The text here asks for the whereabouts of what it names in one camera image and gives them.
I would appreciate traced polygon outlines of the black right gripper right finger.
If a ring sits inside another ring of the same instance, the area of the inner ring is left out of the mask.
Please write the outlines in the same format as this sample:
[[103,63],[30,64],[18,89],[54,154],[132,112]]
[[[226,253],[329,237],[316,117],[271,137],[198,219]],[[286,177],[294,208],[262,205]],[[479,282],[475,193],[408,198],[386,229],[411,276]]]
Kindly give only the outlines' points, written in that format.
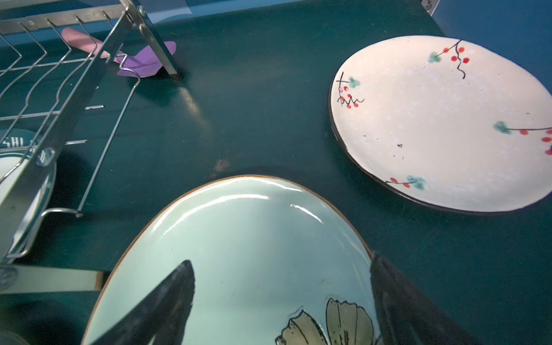
[[394,264],[374,254],[370,268],[377,321],[384,344],[478,344]]

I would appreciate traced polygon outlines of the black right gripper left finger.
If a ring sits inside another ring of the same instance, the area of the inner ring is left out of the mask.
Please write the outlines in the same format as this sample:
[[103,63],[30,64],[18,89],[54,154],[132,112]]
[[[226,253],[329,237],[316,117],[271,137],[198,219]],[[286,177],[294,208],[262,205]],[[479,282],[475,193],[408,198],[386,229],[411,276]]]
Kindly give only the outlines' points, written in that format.
[[196,289],[191,261],[184,260],[95,344],[181,344]]

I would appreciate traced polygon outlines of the stainless steel dish rack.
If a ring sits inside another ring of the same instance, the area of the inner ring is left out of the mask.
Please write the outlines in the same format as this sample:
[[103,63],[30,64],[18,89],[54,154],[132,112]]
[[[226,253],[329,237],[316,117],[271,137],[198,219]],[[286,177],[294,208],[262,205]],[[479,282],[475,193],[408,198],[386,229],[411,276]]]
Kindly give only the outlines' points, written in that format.
[[[102,41],[102,49],[93,55],[69,46],[61,35],[66,27]],[[7,130],[4,136],[13,129],[35,133],[31,144],[24,147],[23,159],[30,149],[34,150],[33,154],[1,201],[1,293],[4,295],[95,291],[104,283],[102,271],[18,264],[19,259],[29,254],[39,230],[34,240],[27,242],[26,255],[9,259],[7,252],[9,242],[54,165],[57,168],[53,193],[59,190],[58,158],[70,144],[69,136],[83,112],[91,108],[91,99],[105,74],[122,69],[122,63],[117,64],[114,59],[120,52],[128,55],[123,46],[132,30],[139,30],[146,46],[153,49],[170,76],[179,75],[173,44],[162,40],[138,1],[1,22],[1,130]],[[51,214],[80,218],[83,209],[81,206],[54,208],[49,201],[43,221]]]

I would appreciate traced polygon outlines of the light green flower plate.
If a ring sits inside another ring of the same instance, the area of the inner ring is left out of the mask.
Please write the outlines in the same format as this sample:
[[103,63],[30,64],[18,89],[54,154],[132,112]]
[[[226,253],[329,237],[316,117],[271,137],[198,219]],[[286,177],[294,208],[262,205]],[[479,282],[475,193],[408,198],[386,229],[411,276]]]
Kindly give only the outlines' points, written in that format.
[[184,344],[381,344],[371,253],[328,201],[281,178],[203,185],[126,249],[86,327],[91,344],[183,261],[195,274]]

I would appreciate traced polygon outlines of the white red-berry plate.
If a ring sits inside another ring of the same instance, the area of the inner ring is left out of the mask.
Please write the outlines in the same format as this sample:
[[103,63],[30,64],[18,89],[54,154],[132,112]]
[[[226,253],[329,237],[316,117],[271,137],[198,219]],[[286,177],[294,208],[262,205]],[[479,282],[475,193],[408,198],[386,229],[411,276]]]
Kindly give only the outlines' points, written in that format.
[[369,177],[447,211],[497,214],[551,195],[551,94],[466,40],[412,35],[339,67],[331,125]]

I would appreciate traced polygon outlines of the green rim lettered plate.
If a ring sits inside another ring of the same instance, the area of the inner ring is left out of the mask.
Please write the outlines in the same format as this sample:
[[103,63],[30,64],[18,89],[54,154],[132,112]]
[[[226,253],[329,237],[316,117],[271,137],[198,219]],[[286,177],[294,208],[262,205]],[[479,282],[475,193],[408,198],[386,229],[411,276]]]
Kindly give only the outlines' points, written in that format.
[[[24,167],[27,165],[29,157],[33,154],[33,149],[27,153],[27,157],[23,159],[26,152],[24,147],[31,144],[35,133],[27,129],[13,129],[7,136],[4,136],[6,129],[1,130],[1,177],[6,175],[17,163],[21,165],[11,172],[7,178],[1,182],[1,201],[6,198],[10,188],[15,184],[17,178],[21,175]],[[23,220],[21,221],[17,231],[15,231],[7,257],[15,259],[26,255],[25,247],[29,240],[33,241],[34,237],[43,222],[43,212],[46,210],[53,193],[56,177],[56,165],[52,172],[44,180],[41,188],[28,208]]]

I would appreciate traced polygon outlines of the pink purple silicone spatula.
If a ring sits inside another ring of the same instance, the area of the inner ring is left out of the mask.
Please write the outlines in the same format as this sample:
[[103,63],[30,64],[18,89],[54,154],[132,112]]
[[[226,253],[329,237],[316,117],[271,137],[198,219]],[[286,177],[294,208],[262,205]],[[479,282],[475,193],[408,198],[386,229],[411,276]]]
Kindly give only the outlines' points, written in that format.
[[[71,27],[63,29],[61,35],[69,46],[86,53],[92,53],[93,55],[96,55],[103,46],[102,41]],[[150,46],[143,48],[134,56],[125,55],[123,52],[120,52],[115,57],[114,62],[117,64],[122,63],[122,69],[117,73],[118,76],[131,78],[152,77],[163,67],[160,59]]]

